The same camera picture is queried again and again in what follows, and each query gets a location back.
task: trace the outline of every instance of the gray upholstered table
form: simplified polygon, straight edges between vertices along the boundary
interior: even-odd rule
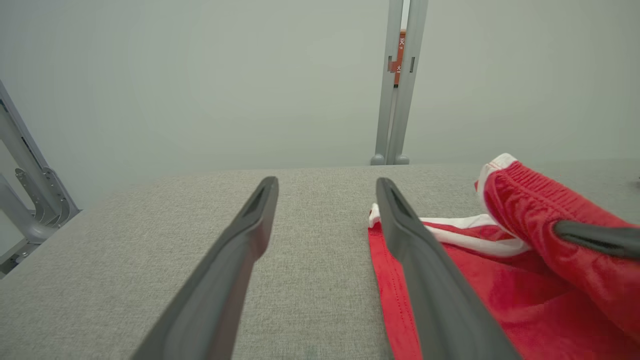
[[[217,172],[114,194],[0,280],[0,356],[128,357],[265,176],[280,180],[234,357],[390,358],[367,242],[380,176],[422,217],[481,212],[480,163]],[[640,161],[531,165],[640,223]]]

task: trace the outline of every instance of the metal pole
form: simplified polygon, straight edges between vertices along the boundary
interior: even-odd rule
[[[413,97],[415,75],[418,72],[418,59],[420,58],[424,23],[427,17],[427,5],[428,0],[411,0],[409,6],[409,18],[404,39],[402,71],[400,72],[394,123],[391,128],[391,137],[389,140],[389,152],[386,158],[387,165],[409,164],[409,157],[402,153],[402,149],[404,145],[404,135],[406,133],[406,124],[409,119],[409,110],[411,108],[411,99]]]
[[[13,123],[18,128],[18,132],[24,137],[24,140],[29,144],[29,148],[33,153],[33,157],[37,160],[41,167],[48,167],[47,160],[45,160],[44,156],[40,152],[40,149],[36,145],[35,140],[31,137],[31,133],[27,129],[20,113],[15,108],[9,93],[6,91],[6,88],[2,84],[2,80],[0,80],[0,99],[3,101],[4,107],[6,108],[6,112],[9,113],[9,116],[13,120]]]
[[[1,108],[0,111],[3,114],[0,115],[0,139],[2,139],[18,166],[27,172],[27,174],[31,175],[35,186],[42,194],[43,200],[46,201],[47,205],[56,214],[60,214],[60,201],[56,200],[55,196],[51,193],[49,189],[50,185],[42,175],[40,165],[31,155],[31,152],[22,140],[22,136],[18,129],[15,127],[9,116],[7,116],[8,114]]]
[[[380,112],[378,114],[378,135],[376,137],[376,154],[371,158],[371,165],[384,165],[387,153],[387,136],[391,118],[391,102],[394,90],[396,70],[392,64],[397,61],[400,27],[402,26],[403,0],[389,0],[389,16],[387,19],[387,42],[385,44],[385,61],[382,72],[382,91],[380,92]]]

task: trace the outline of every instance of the red fabric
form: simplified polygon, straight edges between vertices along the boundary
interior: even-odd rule
[[[632,225],[519,162],[491,173],[478,190],[493,218],[534,250],[490,258],[444,248],[519,353],[525,359],[640,359],[638,263],[567,243],[552,232],[558,220]],[[487,240],[511,237],[495,226],[429,225]],[[418,359],[402,266],[387,250],[380,224],[369,229],[369,244],[394,356]]]

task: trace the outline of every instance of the gray wall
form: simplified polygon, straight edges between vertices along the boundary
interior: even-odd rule
[[[640,158],[640,1],[429,0],[411,163]]]
[[[163,176],[366,165],[387,12],[388,0],[7,0],[0,79],[80,208]]]

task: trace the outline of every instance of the gray metal frame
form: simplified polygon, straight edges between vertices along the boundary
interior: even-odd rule
[[[41,244],[56,232],[55,228],[36,221],[2,175],[0,175],[0,208],[30,243]]]
[[[406,27],[401,67],[402,71],[400,72],[396,109],[394,111],[394,121],[391,128],[391,137],[385,162],[387,165],[409,164],[409,157],[404,155],[402,150],[404,135],[406,134],[406,125],[409,119],[409,110],[411,108],[411,99],[413,97],[415,75],[418,72],[424,23],[427,17],[427,5],[428,0],[411,0],[409,6],[409,18]]]
[[[26,188],[27,193],[34,190],[39,192],[42,196],[41,205],[50,208],[56,214],[64,212],[62,202],[68,204],[68,218],[78,214],[75,202],[40,152],[1,80],[0,101],[0,111],[6,111],[9,118],[9,121],[0,121],[0,139],[18,166],[30,175],[30,183],[35,189]],[[53,173],[54,181],[51,181],[52,176],[47,175],[47,172]]]
[[[382,90],[380,92],[380,112],[378,115],[378,135],[376,137],[376,154],[371,158],[371,165],[384,165],[387,155],[387,138],[391,118],[396,70],[392,64],[397,61],[400,27],[402,26],[403,0],[389,0],[389,16],[387,19],[387,42],[385,43],[385,61],[383,65]]]
[[[6,116],[0,118],[0,140],[18,165],[15,176],[35,208],[35,211],[29,210],[28,205],[20,200],[6,178],[0,174],[0,209],[25,237],[9,252],[0,254],[2,265],[15,254],[16,249],[41,244],[57,228],[78,214],[79,210],[31,137],[2,81],[0,111],[6,113]]]

